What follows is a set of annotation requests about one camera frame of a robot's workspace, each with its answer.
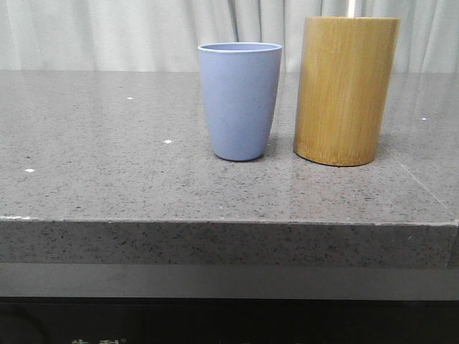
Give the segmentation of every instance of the wooden cylinder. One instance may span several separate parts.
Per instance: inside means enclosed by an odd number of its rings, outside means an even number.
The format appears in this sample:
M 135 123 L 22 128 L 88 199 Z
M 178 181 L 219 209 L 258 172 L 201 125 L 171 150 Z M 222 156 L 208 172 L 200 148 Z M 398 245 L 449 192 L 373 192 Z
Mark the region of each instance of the wooden cylinder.
M 332 166 L 374 160 L 399 19 L 306 19 L 294 151 Z

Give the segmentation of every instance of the curtain fold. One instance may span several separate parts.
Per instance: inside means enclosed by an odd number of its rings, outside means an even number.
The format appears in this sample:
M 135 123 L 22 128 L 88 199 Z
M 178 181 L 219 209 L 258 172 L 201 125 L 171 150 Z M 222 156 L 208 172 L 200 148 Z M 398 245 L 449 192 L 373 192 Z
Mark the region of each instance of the curtain fold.
M 197 45 L 272 42 L 298 72 L 307 16 L 345 0 L 0 0 L 0 69 L 196 72 Z M 457 72 L 459 1 L 357 0 L 402 19 L 395 72 Z

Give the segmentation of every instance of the cup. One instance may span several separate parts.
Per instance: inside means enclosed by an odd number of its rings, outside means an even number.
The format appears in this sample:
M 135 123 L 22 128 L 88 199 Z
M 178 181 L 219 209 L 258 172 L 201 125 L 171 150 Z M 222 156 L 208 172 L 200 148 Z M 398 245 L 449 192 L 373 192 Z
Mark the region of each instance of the cup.
M 260 157 L 273 122 L 282 46 L 233 42 L 198 49 L 203 106 L 215 154 L 230 161 Z
M 398 18 L 306 19 L 294 151 L 332 166 L 374 160 Z

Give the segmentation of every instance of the countertop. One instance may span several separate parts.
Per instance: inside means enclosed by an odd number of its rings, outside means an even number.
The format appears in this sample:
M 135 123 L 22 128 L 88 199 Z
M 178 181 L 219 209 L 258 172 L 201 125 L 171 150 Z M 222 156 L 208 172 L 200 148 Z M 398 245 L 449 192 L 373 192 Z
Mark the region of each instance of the countertop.
M 376 160 L 211 149 L 197 73 L 0 72 L 0 262 L 459 266 L 459 76 L 394 74 Z

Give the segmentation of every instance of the bamboo container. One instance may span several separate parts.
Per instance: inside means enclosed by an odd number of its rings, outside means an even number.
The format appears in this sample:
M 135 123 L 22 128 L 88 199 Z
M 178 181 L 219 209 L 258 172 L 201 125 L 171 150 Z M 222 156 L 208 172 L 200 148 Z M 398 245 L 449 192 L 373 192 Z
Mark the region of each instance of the bamboo container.
M 374 160 L 398 18 L 306 19 L 294 151 L 332 166 Z

